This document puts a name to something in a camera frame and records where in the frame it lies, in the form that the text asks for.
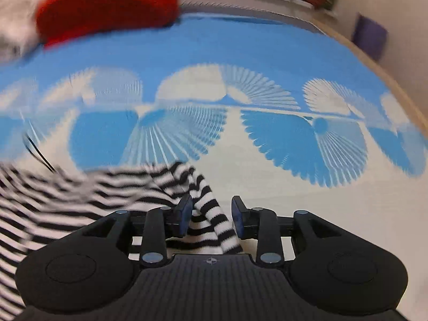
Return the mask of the black white striped garment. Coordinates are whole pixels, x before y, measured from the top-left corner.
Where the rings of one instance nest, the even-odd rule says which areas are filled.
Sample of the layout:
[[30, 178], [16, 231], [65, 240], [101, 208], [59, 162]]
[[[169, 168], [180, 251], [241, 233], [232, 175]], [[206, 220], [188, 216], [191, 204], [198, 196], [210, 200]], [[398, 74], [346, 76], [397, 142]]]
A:
[[234, 227], [204, 176], [189, 163], [108, 167], [86, 173], [36, 172], [1, 164], [1, 319], [24, 309], [14, 282], [19, 263], [32, 251], [117, 210], [133, 216], [193, 200], [183, 238], [172, 238], [172, 253], [238, 254]]

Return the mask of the blue cream patterned bed mat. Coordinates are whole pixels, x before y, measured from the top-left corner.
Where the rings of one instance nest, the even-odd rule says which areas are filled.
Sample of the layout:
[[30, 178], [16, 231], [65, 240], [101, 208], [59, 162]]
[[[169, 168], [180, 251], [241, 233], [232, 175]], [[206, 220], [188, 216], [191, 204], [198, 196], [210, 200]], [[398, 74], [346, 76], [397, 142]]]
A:
[[397, 255], [399, 310], [427, 319], [427, 138], [322, 33], [188, 14], [1, 67], [1, 161], [36, 172], [189, 163], [225, 213], [308, 210]]

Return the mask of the purple box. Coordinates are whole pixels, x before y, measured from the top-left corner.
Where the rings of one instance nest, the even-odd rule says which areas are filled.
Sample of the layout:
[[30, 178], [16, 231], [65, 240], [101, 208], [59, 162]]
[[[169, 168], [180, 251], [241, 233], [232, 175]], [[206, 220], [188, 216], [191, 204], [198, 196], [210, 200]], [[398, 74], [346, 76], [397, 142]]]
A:
[[387, 43], [388, 31], [378, 22], [359, 14], [352, 42], [367, 56], [378, 62]]

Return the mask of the folded grey white quilt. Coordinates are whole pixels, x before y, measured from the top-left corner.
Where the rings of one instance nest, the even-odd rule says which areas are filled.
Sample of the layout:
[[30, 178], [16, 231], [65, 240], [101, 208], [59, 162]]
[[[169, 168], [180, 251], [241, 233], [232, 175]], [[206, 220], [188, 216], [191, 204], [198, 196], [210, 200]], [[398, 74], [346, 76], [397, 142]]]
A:
[[36, 10], [45, 0], [1, 0], [1, 62], [30, 54], [39, 44]]

